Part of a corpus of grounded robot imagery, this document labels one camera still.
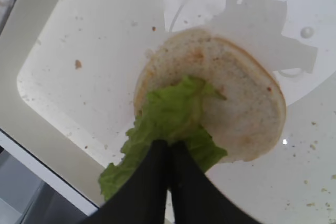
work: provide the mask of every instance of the white surface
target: white surface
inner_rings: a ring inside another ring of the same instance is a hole
[[[83,196],[72,189],[63,180],[48,170],[43,164],[37,161],[34,157],[32,157],[29,153],[27,153],[2,132],[0,132],[0,146],[6,149],[6,151],[9,152],[11,156],[15,157],[18,161],[24,164],[29,170],[44,180],[49,186],[60,193],[69,202],[74,204],[84,214],[90,215],[97,210],[93,204],[87,201]]]
[[[70,143],[62,135],[103,166],[118,162],[148,49],[175,31],[205,26],[252,53],[277,78],[288,105],[286,127],[273,151],[253,162],[217,165],[210,178],[264,223],[328,223],[336,219],[335,14],[336,0],[59,0],[18,75],[18,89],[59,130],[63,145]],[[313,34],[302,38],[306,27]],[[75,60],[82,68],[75,69]],[[83,187],[83,179],[64,172],[61,159],[44,154],[50,154],[51,141],[40,150],[36,146],[43,138],[36,137],[25,144],[101,202],[92,178],[100,168],[78,172],[91,179]],[[79,156],[88,160],[76,152],[73,162]]]

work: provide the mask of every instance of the green lettuce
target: green lettuce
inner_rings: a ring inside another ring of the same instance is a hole
[[[118,165],[109,164],[100,175],[99,184],[105,200],[132,176],[154,140],[166,140],[169,145],[184,141],[204,172],[227,155],[200,125],[205,97],[225,100],[212,85],[190,76],[175,86],[147,94],[141,115],[135,118],[134,128],[126,132],[129,139],[121,149],[124,158]]]

